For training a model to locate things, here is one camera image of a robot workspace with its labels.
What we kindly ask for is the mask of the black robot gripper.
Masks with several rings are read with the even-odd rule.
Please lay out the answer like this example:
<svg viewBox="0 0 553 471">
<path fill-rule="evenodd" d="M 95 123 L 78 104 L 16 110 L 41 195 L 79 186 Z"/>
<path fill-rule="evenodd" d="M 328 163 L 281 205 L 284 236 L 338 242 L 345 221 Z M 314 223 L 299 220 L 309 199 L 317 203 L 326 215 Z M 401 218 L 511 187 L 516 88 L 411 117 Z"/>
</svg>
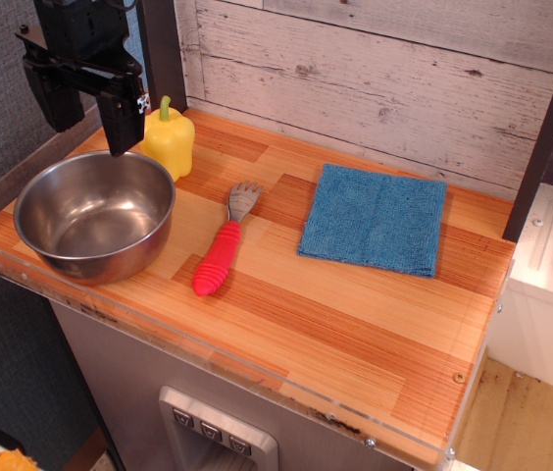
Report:
<svg viewBox="0 0 553 471">
<path fill-rule="evenodd" d="M 84 119 L 82 91 L 97 96 L 109 151 L 118 157 L 144 137 L 149 94 L 142 66 L 125 48 L 135 1 L 36 1 L 37 22 L 21 25 L 28 85 L 47 123 L 67 131 Z"/>
</svg>

